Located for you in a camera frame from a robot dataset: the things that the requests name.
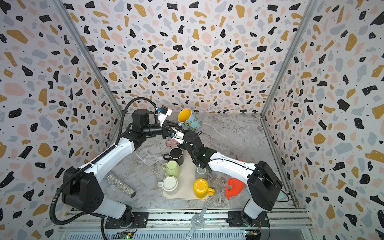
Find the pink mug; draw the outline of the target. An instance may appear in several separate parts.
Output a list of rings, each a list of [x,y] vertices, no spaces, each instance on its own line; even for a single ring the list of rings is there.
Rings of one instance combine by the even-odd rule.
[[[167,147],[174,148],[174,147],[177,147],[178,144],[179,144],[179,143],[178,143],[176,140],[172,139],[172,138],[168,138],[168,139],[166,140],[166,146],[167,146]]]

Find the blue patterned mug yellow inside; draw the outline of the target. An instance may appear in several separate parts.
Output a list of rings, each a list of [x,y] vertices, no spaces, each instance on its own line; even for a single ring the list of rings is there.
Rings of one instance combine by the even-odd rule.
[[[189,130],[198,132],[202,127],[202,121],[191,109],[183,109],[178,115],[178,121]]]

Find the black mug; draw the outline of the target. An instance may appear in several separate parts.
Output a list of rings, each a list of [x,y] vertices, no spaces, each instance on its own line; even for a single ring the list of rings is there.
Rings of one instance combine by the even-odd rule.
[[[163,155],[166,161],[176,161],[179,166],[184,163],[184,152],[181,148],[172,148],[169,153]]]

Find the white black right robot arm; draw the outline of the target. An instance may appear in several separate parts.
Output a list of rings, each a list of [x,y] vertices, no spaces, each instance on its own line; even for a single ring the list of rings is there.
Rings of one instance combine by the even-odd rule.
[[[246,163],[224,156],[204,146],[198,134],[193,131],[184,133],[183,148],[196,166],[229,175],[248,187],[251,198],[243,208],[248,218],[254,220],[263,211],[274,208],[283,184],[266,162]]]

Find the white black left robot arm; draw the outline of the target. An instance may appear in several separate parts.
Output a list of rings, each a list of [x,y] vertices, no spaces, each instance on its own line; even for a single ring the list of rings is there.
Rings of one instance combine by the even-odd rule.
[[[171,112],[166,107],[160,109],[160,119],[150,122],[153,112],[138,109],[132,113],[132,123],[119,137],[118,142],[109,147],[91,162],[79,168],[71,167],[64,173],[64,182],[58,189],[62,202],[81,211],[71,218],[73,221],[89,214],[103,219],[117,220],[120,226],[127,227],[133,220],[132,208],[105,196],[100,182],[122,159],[137,150],[148,138],[161,136],[182,138],[182,126],[167,121]]]

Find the grey mug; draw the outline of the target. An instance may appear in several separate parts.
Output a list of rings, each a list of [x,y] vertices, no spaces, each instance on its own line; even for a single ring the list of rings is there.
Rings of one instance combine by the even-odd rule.
[[[207,169],[203,169],[201,167],[197,167],[196,171],[195,171],[195,180],[198,180],[198,179],[204,179],[204,180],[208,180],[208,171]]]

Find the light green mug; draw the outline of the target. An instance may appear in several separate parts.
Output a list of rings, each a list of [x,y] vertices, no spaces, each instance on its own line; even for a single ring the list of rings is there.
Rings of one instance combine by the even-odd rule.
[[[166,171],[166,176],[174,176],[178,178],[181,174],[181,168],[176,161],[169,161],[162,165],[162,169]]]

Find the white mug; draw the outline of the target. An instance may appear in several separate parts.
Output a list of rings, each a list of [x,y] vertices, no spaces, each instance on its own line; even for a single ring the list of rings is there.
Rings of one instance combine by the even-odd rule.
[[[158,182],[158,187],[168,195],[174,195],[179,191],[179,182],[175,176],[167,176],[162,182]]]

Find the beige tray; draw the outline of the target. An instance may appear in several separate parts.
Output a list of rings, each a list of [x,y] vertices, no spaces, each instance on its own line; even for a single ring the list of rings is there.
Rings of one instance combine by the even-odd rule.
[[[178,177],[179,190],[173,195],[169,195],[165,190],[162,190],[162,197],[165,199],[179,199],[191,201],[206,201],[210,195],[205,196],[203,199],[196,197],[194,192],[194,182],[196,180],[195,173],[197,166],[193,163],[191,156],[187,150],[183,150],[184,163],[181,165],[181,174]]]

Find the red shark plush toy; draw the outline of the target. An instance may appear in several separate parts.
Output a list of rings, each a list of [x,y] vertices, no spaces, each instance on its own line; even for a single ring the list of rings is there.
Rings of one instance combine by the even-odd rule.
[[[230,178],[228,180],[228,186],[226,187],[226,198],[227,200],[230,199],[230,197],[235,197],[239,195],[245,187],[245,183],[235,179],[235,178]]]

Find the metal perforated bracket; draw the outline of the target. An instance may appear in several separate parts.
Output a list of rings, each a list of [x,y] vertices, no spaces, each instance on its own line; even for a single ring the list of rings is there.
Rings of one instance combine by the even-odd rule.
[[[193,217],[191,219],[191,226],[192,227],[191,227],[190,231],[187,233],[185,240],[190,240],[193,237],[195,231],[200,230],[204,226],[204,223],[205,223],[204,215],[205,215],[206,211],[208,210],[209,206],[210,206],[210,204],[206,203],[199,214],[193,215]]]

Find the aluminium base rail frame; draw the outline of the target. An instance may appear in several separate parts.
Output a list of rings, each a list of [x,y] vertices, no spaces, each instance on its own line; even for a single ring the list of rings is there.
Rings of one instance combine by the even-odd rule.
[[[154,209],[134,211],[133,227],[119,229],[112,221],[101,226],[99,218],[83,216],[58,229],[56,240],[184,240],[191,219],[202,209]],[[240,211],[208,208],[205,223],[191,240],[315,240],[307,212],[275,209],[263,212],[253,224],[241,223]]]

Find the aluminium corner post left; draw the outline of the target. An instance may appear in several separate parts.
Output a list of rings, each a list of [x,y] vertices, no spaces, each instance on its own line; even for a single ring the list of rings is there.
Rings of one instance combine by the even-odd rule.
[[[59,16],[61,17],[61,19],[63,20],[69,33],[72,35],[73,40],[77,44],[81,54],[85,58],[85,60],[86,60],[87,64],[89,65],[92,73],[94,73],[96,75],[96,78],[98,79],[99,83],[101,84],[101,87],[103,88],[105,95],[108,97],[108,99],[111,102],[111,106],[114,108],[114,111],[117,113],[118,117],[120,118],[122,116],[122,110],[120,109],[120,105],[118,104],[117,100],[115,99],[114,95],[112,94],[107,82],[105,81],[103,74],[101,73],[101,71],[98,68],[97,64],[95,63],[92,55],[90,54],[87,45],[84,43],[84,41],[81,37],[81,34],[78,31],[76,25],[74,24],[74,21],[70,17],[70,14],[68,13],[67,9],[65,8],[63,1],[52,1],[52,4],[53,4],[55,10],[58,12]]]

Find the aluminium corner post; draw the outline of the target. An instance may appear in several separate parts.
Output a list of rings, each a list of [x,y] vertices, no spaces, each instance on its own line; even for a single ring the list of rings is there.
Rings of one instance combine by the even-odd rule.
[[[315,11],[315,8],[317,7],[317,4],[319,3],[318,0],[310,0],[309,1],[309,4],[307,5],[307,8],[304,12],[304,15],[303,15],[303,19],[301,20],[301,23],[298,27],[298,30],[293,38],[293,41],[288,49],[288,52],[284,58],[284,61],[282,63],[282,66],[279,70],[279,73],[277,75],[277,79],[276,81],[274,82],[273,86],[271,87],[271,91],[270,91],[270,94],[265,102],[265,105],[262,109],[262,112],[261,112],[261,117],[263,118],[264,116],[267,115],[268,113],[268,108],[269,106],[271,105],[273,99],[274,99],[274,95],[275,93],[277,92],[278,90],[278,87],[279,85],[281,84],[282,80],[283,80],[283,77],[290,65],[290,62],[291,60],[293,59],[294,57],[294,54],[298,48],[298,45],[299,43],[301,42],[301,39],[303,37],[303,34],[307,28],[307,25],[310,21],[310,18],[311,16],[313,15],[314,11]]]
[[[120,105],[118,104],[117,100],[115,99],[114,95],[112,94],[107,82],[105,81],[103,74],[101,73],[101,71],[98,68],[97,64],[95,63],[92,55],[90,54],[87,45],[84,43],[84,41],[81,37],[81,34],[78,31],[76,25],[74,24],[74,21],[70,17],[70,14],[68,13],[67,9],[65,8],[63,1],[52,1],[52,4],[53,4],[55,10],[58,12],[59,16],[61,17],[61,19],[63,20],[69,33],[72,35],[73,40],[77,44],[81,54],[85,58],[85,60],[86,60],[87,64],[89,65],[92,73],[94,73],[96,75],[96,78],[98,79],[99,83],[101,84],[101,87],[103,88],[105,95],[108,97],[108,99],[111,102],[111,106],[114,108],[114,111],[117,113],[118,117],[120,118],[122,116],[122,110],[120,109]]]

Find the aluminium corner post right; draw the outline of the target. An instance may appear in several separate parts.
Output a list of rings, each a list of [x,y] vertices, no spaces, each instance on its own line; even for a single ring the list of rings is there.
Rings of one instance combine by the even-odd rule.
[[[294,57],[294,54],[298,48],[298,45],[299,43],[301,42],[301,39],[303,37],[303,34],[307,28],[307,25],[310,21],[310,18],[311,16],[313,15],[314,11],[315,11],[315,8],[317,7],[317,4],[319,3],[318,0],[310,0],[309,1],[309,4],[307,5],[307,8],[304,12],[304,15],[303,15],[303,19],[301,20],[301,23],[298,27],[298,30],[293,38],[293,41],[288,49],[288,52],[284,58],[284,61],[282,63],[282,66],[279,70],[279,73],[277,75],[277,79],[276,81],[274,82],[273,86],[271,87],[271,91],[270,91],[270,94],[265,102],[265,105],[262,109],[262,112],[261,112],[261,117],[263,118],[264,116],[267,115],[268,113],[268,108],[269,106],[271,105],[273,99],[274,99],[274,95],[275,93],[277,92],[278,90],[278,87],[279,85],[281,84],[282,80],[283,80],[283,77],[290,65],[290,62],[291,60],[293,59]]]

